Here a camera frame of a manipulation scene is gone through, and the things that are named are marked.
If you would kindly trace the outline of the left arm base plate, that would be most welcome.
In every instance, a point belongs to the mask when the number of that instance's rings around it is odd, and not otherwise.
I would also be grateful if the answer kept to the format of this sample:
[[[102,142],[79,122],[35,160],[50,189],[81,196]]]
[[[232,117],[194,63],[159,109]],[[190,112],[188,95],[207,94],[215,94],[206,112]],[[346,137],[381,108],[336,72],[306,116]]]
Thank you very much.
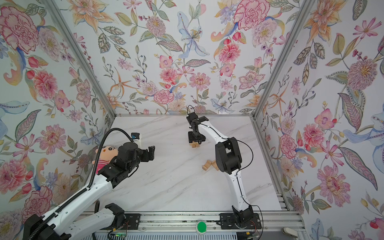
[[[138,230],[141,214],[125,214],[114,216],[112,223],[102,230]]]

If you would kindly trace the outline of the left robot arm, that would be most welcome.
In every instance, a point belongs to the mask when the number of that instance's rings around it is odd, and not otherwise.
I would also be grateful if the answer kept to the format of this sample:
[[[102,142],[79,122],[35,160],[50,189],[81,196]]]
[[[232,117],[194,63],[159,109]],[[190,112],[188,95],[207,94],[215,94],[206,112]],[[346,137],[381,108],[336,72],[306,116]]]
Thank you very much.
[[[155,147],[142,150],[136,143],[124,143],[112,151],[110,162],[96,168],[88,186],[41,217],[36,214],[25,222],[25,240],[81,240],[105,228],[117,230],[127,224],[125,211],[117,204],[108,204],[86,218],[78,217],[100,197],[111,192],[123,180],[131,177],[142,162],[155,158]]]

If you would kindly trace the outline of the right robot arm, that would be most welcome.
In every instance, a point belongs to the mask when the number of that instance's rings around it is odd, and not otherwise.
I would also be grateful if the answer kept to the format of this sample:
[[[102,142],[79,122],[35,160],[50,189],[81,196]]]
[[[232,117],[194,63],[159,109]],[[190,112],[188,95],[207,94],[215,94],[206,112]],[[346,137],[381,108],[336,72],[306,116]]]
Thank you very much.
[[[209,140],[215,145],[215,160],[219,170],[226,175],[231,197],[233,199],[233,214],[230,225],[245,229],[251,223],[254,215],[253,206],[248,198],[242,181],[242,155],[239,141],[220,133],[207,118],[197,118],[189,121],[189,143],[202,144]]]

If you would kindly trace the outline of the printed wood block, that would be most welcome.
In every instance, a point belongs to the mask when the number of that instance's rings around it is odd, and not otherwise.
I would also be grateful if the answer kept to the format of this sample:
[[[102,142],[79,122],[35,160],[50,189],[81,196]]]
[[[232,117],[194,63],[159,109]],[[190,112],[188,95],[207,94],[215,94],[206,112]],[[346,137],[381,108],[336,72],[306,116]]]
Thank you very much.
[[[192,148],[199,148],[200,147],[200,144],[199,143],[190,143],[190,146]]]

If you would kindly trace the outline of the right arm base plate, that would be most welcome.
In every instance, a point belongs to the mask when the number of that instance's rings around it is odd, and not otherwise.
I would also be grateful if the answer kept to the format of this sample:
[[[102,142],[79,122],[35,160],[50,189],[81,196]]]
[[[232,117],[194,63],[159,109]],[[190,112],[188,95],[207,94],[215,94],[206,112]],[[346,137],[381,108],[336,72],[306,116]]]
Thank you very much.
[[[217,224],[222,230],[262,229],[262,221],[257,213],[247,214],[244,218],[235,213],[221,213],[219,217],[220,219],[217,221]]]

